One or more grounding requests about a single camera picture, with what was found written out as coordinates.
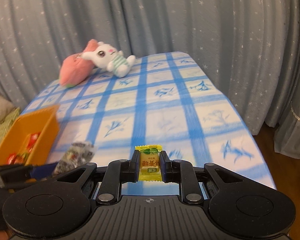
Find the white bunny plush toy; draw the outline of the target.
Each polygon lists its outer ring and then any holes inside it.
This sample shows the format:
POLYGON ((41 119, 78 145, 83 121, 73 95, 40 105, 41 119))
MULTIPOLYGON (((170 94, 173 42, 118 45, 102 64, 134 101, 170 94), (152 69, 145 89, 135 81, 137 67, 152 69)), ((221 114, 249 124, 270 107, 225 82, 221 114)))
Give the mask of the white bunny plush toy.
POLYGON ((93 51, 83 52, 81 58, 91 61, 96 67, 112 72, 116 77, 125 77, 134 66, 136 57, 125 58, 123 51, 117 50, 110 44, 98 42, 93 51))

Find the pink peach plush toy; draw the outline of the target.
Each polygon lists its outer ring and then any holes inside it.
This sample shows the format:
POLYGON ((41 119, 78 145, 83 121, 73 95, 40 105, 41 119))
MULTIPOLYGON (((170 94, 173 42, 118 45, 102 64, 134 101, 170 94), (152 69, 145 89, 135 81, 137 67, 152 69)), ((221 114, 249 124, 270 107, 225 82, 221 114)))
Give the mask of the pink peach plush toy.
POLYGON ((82 53, 68 56, 62 63, 59 72, 59 84, 71 88, 84 81, 94 68, 90 60, 81 58, 82 53))

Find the red square snack packet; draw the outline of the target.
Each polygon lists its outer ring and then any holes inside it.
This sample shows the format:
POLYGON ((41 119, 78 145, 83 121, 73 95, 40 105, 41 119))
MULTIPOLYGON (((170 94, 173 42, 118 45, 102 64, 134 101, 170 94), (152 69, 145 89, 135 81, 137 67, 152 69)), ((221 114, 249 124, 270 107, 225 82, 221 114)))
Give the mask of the red square snack packet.
POLYGON ((7 164, 8 165, 25 164, 29 155, 30 154, 27 152, 21 154, 12 153, 7 158, 7 164))

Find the green zigzag cushion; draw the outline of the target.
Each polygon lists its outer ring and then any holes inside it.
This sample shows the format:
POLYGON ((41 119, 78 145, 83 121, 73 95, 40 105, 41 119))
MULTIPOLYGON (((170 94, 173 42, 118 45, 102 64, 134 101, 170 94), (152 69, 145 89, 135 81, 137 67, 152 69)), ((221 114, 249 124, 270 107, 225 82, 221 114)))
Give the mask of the green zigzag cushion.
POLYGON ((0 144, 19 115, 20 108, 18 107, 11 111, 11 113, 9 113, 0 123, 0 144))

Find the grey printed snack packet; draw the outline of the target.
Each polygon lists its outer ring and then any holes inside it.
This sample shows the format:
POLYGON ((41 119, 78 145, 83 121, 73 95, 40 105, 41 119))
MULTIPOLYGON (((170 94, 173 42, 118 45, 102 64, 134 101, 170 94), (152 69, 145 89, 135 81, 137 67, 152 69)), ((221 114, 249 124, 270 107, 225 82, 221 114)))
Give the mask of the grey printed snack packet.
POLYGON ((94 145, 89 141, 76 141, 71 144, 56 165, 53 176, 68 172, 89 163, 95 154, 94 145))

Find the orange plastic bin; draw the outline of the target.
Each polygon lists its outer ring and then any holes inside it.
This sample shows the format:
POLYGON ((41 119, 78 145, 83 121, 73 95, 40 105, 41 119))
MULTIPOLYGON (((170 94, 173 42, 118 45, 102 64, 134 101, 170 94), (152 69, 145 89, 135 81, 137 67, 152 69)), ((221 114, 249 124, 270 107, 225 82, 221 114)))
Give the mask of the orange plastic bin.
POLYGON ((6 165, 12 153, 25 153, 30 135, 38 132, 40 136, 25 165, 45 164, 59 132, 58 109, 59 105, 52 105, 19 116, 0 144, 0 165, 6 165))

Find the red festive candy packet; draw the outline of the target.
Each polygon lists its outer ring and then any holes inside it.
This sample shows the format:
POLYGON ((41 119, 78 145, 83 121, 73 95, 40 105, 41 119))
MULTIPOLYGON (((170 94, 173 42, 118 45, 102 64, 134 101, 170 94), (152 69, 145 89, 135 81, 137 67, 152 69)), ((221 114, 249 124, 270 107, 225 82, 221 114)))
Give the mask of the red festive candy packet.
POLYGON ((38 132, 38 133, 32 133, 30 135, 29 141, 28 141, 27 146, 25 148, 25 151, 27 153, 30 153, 32 151, 32 149, 34 148, 34 145, 36 144, 36 142, 37 142, 37 140, 39 138, 39 136, 40 136, 40 132, 38 132))

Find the grey star curtain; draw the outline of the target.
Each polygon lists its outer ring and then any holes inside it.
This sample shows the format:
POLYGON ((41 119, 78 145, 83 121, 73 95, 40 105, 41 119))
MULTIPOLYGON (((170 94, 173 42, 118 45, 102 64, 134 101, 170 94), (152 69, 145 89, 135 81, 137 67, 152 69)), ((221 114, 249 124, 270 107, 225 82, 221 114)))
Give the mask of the grey star curtain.
POLYGON ((195 59, 253 134, 300 159, 300 0, 0 0, 0 95, 25 107, 90 39, 195 59))

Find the yellow candy packet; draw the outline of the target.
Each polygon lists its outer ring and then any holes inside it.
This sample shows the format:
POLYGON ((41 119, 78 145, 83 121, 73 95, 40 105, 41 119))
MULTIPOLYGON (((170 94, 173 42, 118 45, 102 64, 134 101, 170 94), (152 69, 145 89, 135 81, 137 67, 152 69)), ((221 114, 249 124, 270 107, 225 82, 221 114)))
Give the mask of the yellow candy packet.
POLYGON ((139 181, 162 181, 160 171, 161 145, 135 146, 140 152, 139 181))

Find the blue checked tablecloth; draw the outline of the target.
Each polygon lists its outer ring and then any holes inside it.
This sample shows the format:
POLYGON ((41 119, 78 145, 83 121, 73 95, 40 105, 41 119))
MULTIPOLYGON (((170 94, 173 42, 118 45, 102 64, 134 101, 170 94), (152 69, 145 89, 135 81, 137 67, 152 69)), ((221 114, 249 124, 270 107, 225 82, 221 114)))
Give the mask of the blue checked tablecloth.
POLYGON ((235 107, 186 53, 142 57, 121 79, 97 70, 72 89, 53 81, 25 113, 51 105, 59 107, 59 133, 50 163, 76 141, 94 145, 98 166, 129 159, 136 146, 161 145, 171 159, 198 167, 215 163, 275 186, 235 107))

